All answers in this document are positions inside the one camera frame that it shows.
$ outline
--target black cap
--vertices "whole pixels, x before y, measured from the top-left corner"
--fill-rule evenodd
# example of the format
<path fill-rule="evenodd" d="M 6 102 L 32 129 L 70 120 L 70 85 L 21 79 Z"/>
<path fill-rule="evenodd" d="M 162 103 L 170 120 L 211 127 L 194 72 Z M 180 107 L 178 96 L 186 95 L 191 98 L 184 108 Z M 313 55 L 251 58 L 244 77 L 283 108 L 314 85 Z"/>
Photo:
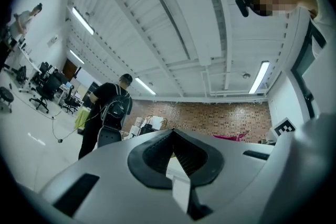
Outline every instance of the black cap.
<path fill-rule="evenodd" d="M 131 84 L 132 81 L 133 81 L 133 78 L 132 78 L 132 76 L 131 76 L 130 74 L 124 74 L 124 75 L 122 75 L 122 76 L 120 77 L 120 79 L 121 79 L 121 78 L 125 78 L 126 80 L 128 80 L 129 84 Z"/>

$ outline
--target black t-shirt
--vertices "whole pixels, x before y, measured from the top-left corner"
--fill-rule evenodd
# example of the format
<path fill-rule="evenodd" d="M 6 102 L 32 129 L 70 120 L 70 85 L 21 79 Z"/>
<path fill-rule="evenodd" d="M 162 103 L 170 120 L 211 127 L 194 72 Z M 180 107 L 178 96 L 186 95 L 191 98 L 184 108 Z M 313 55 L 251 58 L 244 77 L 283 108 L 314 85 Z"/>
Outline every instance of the black t-shirt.
<path fill-rule="evenodd" d="M 115 96 L 115 95 L 124 95 L 129 97 L 129 108 L 126 115 L 129 115 L 132 110 L 132 98 L 127 90 L 121 88 L 119 85 L 114 83 L 104 83 L 102 86 L 98 87 L 93 94 L 98 97 L 98 100 L 94 104 L 93 108 L 90 111 L 88 119 L 91 119 L 85 124 L 85 128 L 87 127 L 96 127 L 101 128 L 102 121 L 100 118 L 100 110 Z"/>

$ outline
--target wooden door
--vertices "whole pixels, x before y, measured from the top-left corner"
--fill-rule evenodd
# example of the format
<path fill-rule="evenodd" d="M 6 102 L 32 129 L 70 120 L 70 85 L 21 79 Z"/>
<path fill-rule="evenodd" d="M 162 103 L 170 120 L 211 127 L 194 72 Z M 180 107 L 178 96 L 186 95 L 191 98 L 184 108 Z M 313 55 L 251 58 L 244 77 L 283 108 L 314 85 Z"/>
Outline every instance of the wooden door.
<path fill-rule="evenodd" d="M 65 65 L 63 67 L 63 74 L 66 76 L 66 78 L 70 81 L 74 74 L 76 73 L 77 67 L 72 63 L 69 59 L 65 62 Z"/>

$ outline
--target white floor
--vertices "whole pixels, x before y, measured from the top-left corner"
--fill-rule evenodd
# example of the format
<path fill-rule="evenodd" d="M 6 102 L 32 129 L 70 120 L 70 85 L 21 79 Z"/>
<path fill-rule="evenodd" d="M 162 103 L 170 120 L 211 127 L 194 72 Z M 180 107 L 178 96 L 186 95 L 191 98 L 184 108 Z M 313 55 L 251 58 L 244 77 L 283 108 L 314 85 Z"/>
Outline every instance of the white floor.
<path fill-rule="evenodd" d="M 0 111 L 0 149 L 14 178 L 22 185 L 40 191 L 56 174 L 78 159 L 82 136 L 72 133 L 62 143 L 53 136 L 52 120 L 46 118 L 61 113 L 54 120 L 54 133 L 64 138 L 75 127 L 76 115 L 67 114 L 56 103 L 48 101 L 49 114 L 36 103 L 29 102 L 33 95 L 19 93 L 11 76 L 0 73 L 0 87 L 13 86 L 14 96 L 12 113 L 7 105 Z"/>

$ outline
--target white ceiling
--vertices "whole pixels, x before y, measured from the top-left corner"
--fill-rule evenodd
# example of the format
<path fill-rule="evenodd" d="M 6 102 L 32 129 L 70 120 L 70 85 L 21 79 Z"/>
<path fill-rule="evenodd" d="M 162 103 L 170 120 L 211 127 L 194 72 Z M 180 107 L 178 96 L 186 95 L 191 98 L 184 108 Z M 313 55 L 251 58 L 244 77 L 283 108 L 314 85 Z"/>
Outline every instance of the white ceiling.
<path fill-rule="evenodd" d="M 69 0 L 71 30 L 67 47 L 85 62 L 83 68 L 97 80 L 117 81 L 120 75 L 130 73 L 157 93 L 153 97 L 135 81 L 130 88 L 134 99 L 265 100 L 265 95 L 250 96 L 248 91 L 262 61 L 271 64 L 257 93 L 267 92 L 276 80 L 293 46 L 300 20 L 298 11 L 277 17 L 259 17 L 250 12 L 244 18 L 235 0 L 212 0 L 222 52 L 206 67 L 199 63 L 200 56 L 177 2 L 165 1 L 190 60 L 159 0 Z M 93 36 L 72 15 L 73 6 L 95 29 Z M 195 14 L 195 20 L 202 20 L 201 14 Z M 244 73 L 249 73 L 250 78 L 244 79 Z"/>

